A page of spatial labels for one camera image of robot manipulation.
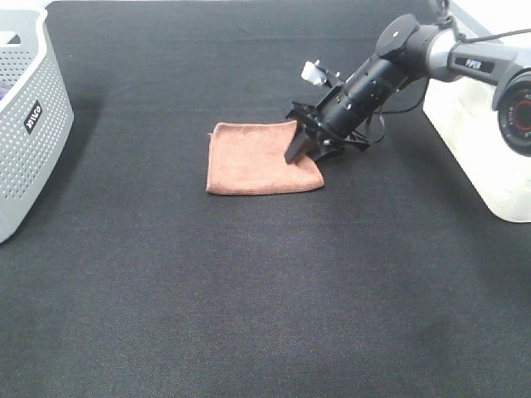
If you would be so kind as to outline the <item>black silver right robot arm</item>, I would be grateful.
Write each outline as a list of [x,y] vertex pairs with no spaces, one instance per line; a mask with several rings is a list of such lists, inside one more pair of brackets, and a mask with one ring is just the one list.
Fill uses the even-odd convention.
[[346,80],[317,61],[306,62],[301,77],[330,90],[317,105],[293,104],[287,116],[297,125],[286,163],[304,155],[319,161],[343,153],[347,145],[363,151],[373,139],[357,128],[382,115],[391,95],[419,79],[452,82],[461,77],[495,87],[491,108],[504,141],[516,153],[530,154],[530,50],[495,36],[467,39],[451,16],[431,25],[412,14],[396,18],[378,38],[374,53]]

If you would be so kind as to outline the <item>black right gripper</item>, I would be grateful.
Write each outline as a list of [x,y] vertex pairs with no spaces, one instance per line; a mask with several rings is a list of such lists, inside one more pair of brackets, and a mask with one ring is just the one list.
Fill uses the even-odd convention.
[[347,145],[365,151],[370,142],[355,130],[391,94],[387,81],[364,76],[336,85],[317,105],[294,102],[287,117],[297,123],[285,162],[297,163],[303,155],[312,160],[339,155]]

